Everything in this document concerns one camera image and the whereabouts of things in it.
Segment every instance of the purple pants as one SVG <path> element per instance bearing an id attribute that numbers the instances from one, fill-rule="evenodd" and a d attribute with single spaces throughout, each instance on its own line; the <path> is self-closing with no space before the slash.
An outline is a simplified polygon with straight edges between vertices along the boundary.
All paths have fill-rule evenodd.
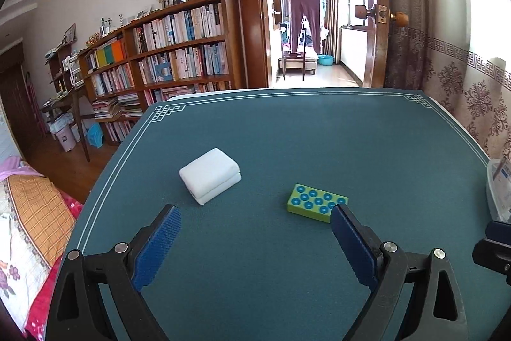
<path id="1" fill-rule="evenodd" d="M 298 49 L 298 37 L 301 31 L 302 17 L 307 17 L 310 25 L 312 45 L 317 54 L 321 54 L 321 22 L 319 3 L 321 0 L 289 0 L 291 26 L 291 52 Z"/>

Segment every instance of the green tablecloth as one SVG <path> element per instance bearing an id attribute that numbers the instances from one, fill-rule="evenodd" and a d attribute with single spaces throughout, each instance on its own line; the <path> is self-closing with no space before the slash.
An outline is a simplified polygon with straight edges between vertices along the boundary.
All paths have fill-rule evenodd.
<path id="1" fill-rule="evenodd" d="M 199 206 L 178 170 L 215 147 L 239 164 L 242 180 Z M 301 183 L 346 195 L 362 224 L 406 251 L 443 248 L 470 339 L 483 340 L 511 302 L 504 277 L 471 258 L 490 221 L 486 163 L 421 92 L 257 90 L 159 103 L 108 163 L 67 251 L 106 252 L 173 203 L 182 230 L 142 290 L 170 340 L 339 340 L 369 290 L 328 224 L 286 211 Z M 127 339 L 104 296 L 119 339 Z M 386 339 L 394 339 L 407 301 Z"/>

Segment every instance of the trash can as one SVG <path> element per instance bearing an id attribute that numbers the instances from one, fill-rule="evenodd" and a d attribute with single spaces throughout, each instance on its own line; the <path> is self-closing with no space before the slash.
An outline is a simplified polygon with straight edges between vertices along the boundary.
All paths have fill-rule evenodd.
<path id="1" fill-rule="evenodd" d="M 55 135 L 58 137 L 59 142 L 62 145 L 62 148 L 65 152 L 69 152 L 72 148 L 76 146 L 76 140 L 72 134 L 69 125 L 63 127 Z"/>

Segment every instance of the door knob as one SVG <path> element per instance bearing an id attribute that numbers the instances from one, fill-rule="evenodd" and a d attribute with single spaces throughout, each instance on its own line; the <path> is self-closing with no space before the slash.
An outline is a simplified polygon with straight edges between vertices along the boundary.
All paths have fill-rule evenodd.
<path id="1" fill-rule="evenodd" d="M 388 8 L 383 5 L 374 5 L 371 9 L 367 9 L 365 5 L 355 6 L 355 16 L 358 19 L 365 20 L 367 17 L 373 17 L 376 20 L 378 16 L 378 22 L 382 24 L 387 23 Z M 408 26 L 409 18 L 403 12 L 390 13 L 390 19 L 395 21 L 398 27 Z"/>

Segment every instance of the silver bolt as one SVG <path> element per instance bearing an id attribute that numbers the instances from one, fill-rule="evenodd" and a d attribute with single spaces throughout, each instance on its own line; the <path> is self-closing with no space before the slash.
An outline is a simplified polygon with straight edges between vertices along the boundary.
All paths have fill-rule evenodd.
<path id="1" fill-rule="evenodd" d="M 80 252 L 78 250 L 71 250 L 68 254 L 67 254 L 67 258 L 69 260 L 74 260 L 76 258 L 78 258 L 78 256 L 80 256 Z"/>
<path id="2" fill-rule="evenodd" d="M 392 243 L 392 241 L 388 241 L 383 245 L 383 248 L 387 250 L 388 252 L 394 253 L 398 251 L 398 246 L 395 243 Z"/>
<path id="3" fill-rule="evenodd" d="M 113 248 L 117 253 L 124 253 L 128 250 L 128 245 L 126 243 L 117 243 Z"/>
<path id="4" fill-rule="evenodd" d="M 443 259 L 446 256 L 446 253 L 442 249 L 434 249 L 433 254 L 439 259 Z"/>

